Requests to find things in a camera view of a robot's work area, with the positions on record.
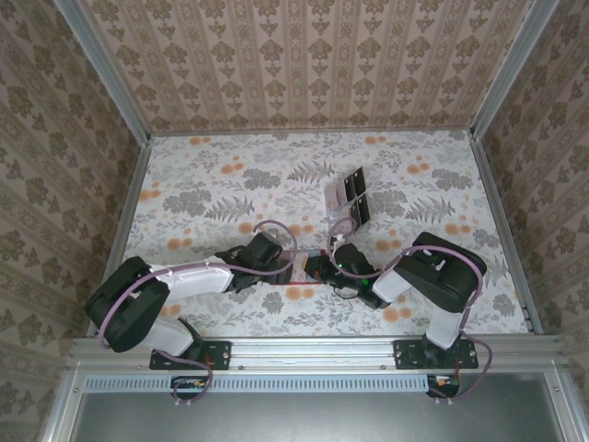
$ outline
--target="gray leaf pattern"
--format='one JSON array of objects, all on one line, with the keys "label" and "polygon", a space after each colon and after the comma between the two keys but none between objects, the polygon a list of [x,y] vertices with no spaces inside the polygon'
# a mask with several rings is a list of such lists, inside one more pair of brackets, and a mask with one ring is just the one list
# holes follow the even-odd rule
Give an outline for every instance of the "gray leaf pattern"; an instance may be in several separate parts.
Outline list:
[{"label": "gray leaf pattern", "polygon": [[[385,265],[422,231],[474,250],[489,270],[467,330],[526,332],[465,133],[156,137],[151,146],[126,256],[193,262],[248,244],[264,219],[291,227],[301,249],[324,249],[324,189],[362,166],[372,219],[353,242],[368,261]],[[262,229],[291,247],[281,228]],[[6,238],[4,254],[23,261],[30,250],[18,240]],[[161,314],[180,315],[209,337],[390,335],[423,334],[431,308],[414,289],[389,308],[370,310],[325,285],[257,284],[189,297]],[[41,328],[36,339],[55,338]]]}]

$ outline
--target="orange dot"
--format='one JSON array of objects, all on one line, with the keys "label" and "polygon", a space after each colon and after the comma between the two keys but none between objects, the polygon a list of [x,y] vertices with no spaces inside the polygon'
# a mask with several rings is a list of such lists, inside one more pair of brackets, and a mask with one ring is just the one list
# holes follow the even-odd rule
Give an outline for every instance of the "orange dot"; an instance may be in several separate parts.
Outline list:
[{"label": "orange dot", "polygon": [[167,242],[167,247],[170,250],[178,250],[180,248],[180,240],[178,238],[172,238]]},{"label": "orange dot", "polygon": [[384,239],[379,239],[376,242],[376,249],[379,251],[387,251],[388,249],[390,249],[390,246],[388,245],[388,242]]},{"label": "orange dot", "polygon": [[150,195],[151,195],[150,191],[141,191],[141,193],[139,193],[139,201],[145,201],[145,200],[149,199]]},{"label": "orange dot", "polygon": [[445,225],[445,233],[448,235],[457,235],[459,232],[458,226],[454,223],[446,224]]},{"label": "orange dot", "polygon": [[291,231],[293,232],[293,235],[295,235],[296,237],[298,237],[301,234],[301,232],[303,231],[303,229],[298,224],[293,224],[293,225],[289,226],[288,228],[291,229]]},{"label": "orange dot", "polygon": [[242,235],[250,234],[253,229],[254,226],[252,226],[250,223],[241,223],[237,228],[237,230],[239,230],[239,233],[241,233]]},{"label": "orange dot", "polygon": [[386,322],[397,322],[398,312],[394,307],[387,307],[383,310],[383,319]]},{"label": "orange dot", "polygon": [[401,315],[401,318],[403,318],[405,320],[411,317],[411,309],[410,308],[404,307],[399,311],[399,313]]},{"label": "orange dot", "polygon": [[286,289],[286,298],[291,301],[296,301],[301,297],[301,289],[298,287],[288,287]]}]

